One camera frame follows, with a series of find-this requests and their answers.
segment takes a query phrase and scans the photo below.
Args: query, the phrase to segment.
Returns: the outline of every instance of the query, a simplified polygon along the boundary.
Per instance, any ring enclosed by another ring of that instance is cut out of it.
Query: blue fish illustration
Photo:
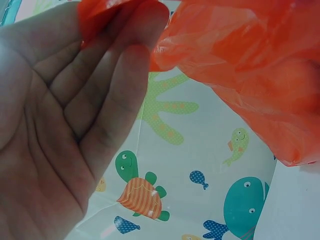
[[[190,177],[190,180],[195,184],[203,185],[204,190],[206,190],[206,188],[209,187],[209,184],[205,183],[205,175],[202,172],[198,170],[192,171],[189,177]]]
[[[225,224],[212,220],[205,221],[203,226],[210,232],[203,237],[222,240],[223,235],[230,231],[239,239],[253,240],[268,191],[269,185],[253,176],[236,181],[225,197],[223,207]]]
[[[122,234],[127,234],[133,230],[140,230],[140,226],[135,225],[134,223],[123,219],[120,216],[116,216],[114,219],[114,225],[116,227],[116,229],[118,229],[118,231]]]

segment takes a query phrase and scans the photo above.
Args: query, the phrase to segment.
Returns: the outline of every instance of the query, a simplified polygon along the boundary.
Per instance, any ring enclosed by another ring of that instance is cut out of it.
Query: orange striped turtle shell
[[[147,180],[140,177],[135,177],[127,183],[117,202],[151,219],[157,219],[162,210],[158,192]]]

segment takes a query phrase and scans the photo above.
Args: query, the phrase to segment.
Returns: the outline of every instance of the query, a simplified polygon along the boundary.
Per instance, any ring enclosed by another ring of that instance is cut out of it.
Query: turtle head
[[[115,168],[119,176],[127,183],[139,176],[137,157],[132,151],[120,152],[115,159]]]

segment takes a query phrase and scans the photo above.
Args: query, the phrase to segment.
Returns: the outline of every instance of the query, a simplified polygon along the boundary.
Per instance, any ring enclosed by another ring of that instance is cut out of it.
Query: cartoon eye
[[[243,186],[244,186],[245,188],[250,187],[250,185],[251,185],[251,182],[249,182],[249,181],[246,181],[246,182],[243,184]]]

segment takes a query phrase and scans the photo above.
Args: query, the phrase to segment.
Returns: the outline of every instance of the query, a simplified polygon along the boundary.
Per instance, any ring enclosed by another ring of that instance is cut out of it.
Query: green seaweed illustration
[[[37,15],[48,10],[53,4],[53,0],[37,0],[32,15]]]
[[[162,139],[173,145],[180,145],[184,142],[184,137],[177,130],[165,123],[159,116],[159,112],[171,114],[191,114],[195,112],[199,105],[188,101],[158,101],[157,97],[172,89],[189,78],[180,74],[165,80],[155,81],[160,72],[150,72],[148,88],[142,107],[137,119],[147,122],[153,131]]]

